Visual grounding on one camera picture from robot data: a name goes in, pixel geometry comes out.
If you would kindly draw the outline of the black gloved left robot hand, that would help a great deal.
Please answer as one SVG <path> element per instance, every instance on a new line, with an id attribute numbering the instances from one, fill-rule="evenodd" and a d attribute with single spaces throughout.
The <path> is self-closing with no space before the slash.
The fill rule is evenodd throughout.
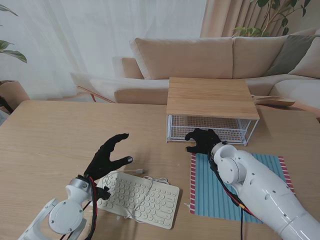
<path id="1" fill-rule="evenodd" d="M 110 156 L 115 146 L 122 140 L 129 137 L 128 133 L 116 134 L 109 138 L 95 153 L 92 161 L 84 171 L 84 177 L 91 177 L 94 181 L 106 176 L 112 171 L 128 165 L 133 162 L 133 157 L 125 156 L 119 160 L 111 161 Z"/>

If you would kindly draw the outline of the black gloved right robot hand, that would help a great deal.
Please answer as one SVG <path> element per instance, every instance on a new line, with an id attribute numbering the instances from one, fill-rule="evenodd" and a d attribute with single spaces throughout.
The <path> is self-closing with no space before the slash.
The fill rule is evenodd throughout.
<path id="1" fill-rule="evenodd" d="M 222 142 L 212 129 L 204 130 L 195 128 L 185 136 L 186 141 L 189 141 L 190 139 L 193 139 L 196 142 L 195 146 L 186 147 L 186 151 L 192 154 L 207 155 L 212 151 L 215 145 Z"/>

